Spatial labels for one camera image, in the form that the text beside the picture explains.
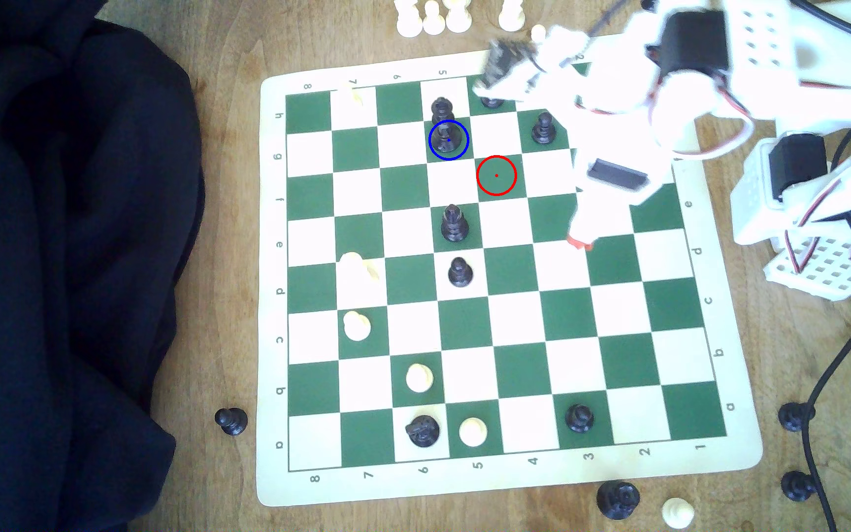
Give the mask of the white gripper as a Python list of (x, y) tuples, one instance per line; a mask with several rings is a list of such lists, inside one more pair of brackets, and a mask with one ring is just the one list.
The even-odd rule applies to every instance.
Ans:
[(668, 182), (672, 154), (649, 127), (648, 75), (589, 70), (572, 127), (576, 207), (568, 242), (592, 250), (603, 236), (621, 235), (621, 204), (637, 206)]

